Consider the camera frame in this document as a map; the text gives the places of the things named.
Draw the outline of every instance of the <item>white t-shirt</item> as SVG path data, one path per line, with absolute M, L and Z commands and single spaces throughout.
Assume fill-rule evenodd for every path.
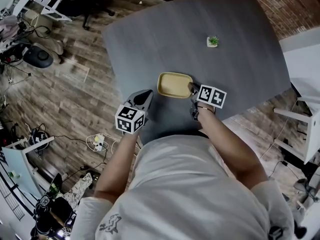
M 271 226 L 292 239 L 292 213 L 277 183 L 247 189 L 228 177 L 210 141 L 174 135 L 139 152 L 128 191 L 115 204 L 83 198 L 71 240 L 266 240 Z

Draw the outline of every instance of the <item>power strip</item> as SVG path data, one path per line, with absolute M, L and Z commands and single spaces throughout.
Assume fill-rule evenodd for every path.
M 94 145 L 95 145 L 94 149 L 96 151 L 101 151 L 103 148 L 104 142 L 105 142 L 105 136 L 103 136 L 102 134 L 97 134 L 94 137 Z

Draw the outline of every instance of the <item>succulent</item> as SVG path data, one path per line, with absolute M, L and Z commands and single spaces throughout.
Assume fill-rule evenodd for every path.
M 219 38 L 216 36 L 209 37 L 209 44 L 212 46 L 217 46 L 219 44 Z

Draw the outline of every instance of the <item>table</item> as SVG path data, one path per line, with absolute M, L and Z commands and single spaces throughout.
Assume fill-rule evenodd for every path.
M 190 99 L 161 96 L 162 72 L 227 92 L 221 120 L 256 106 L 291 87 L 275 32 L 257 0 L 174 0 L 135 12 L 106 26 L 105 46 L 123 100 L 154 90 L 143 144 L 169 132 L 196 130 Z M 217 36 L 219 46 L 207 47 Z

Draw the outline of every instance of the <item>tray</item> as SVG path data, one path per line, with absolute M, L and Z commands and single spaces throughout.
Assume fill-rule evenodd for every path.
M 172 98 L 189 98 L 191 95 L 188 88 L 189 82 L 193 82 L 193 80 L 186 74 L 163 72 L 158 79 L 158 93 Z

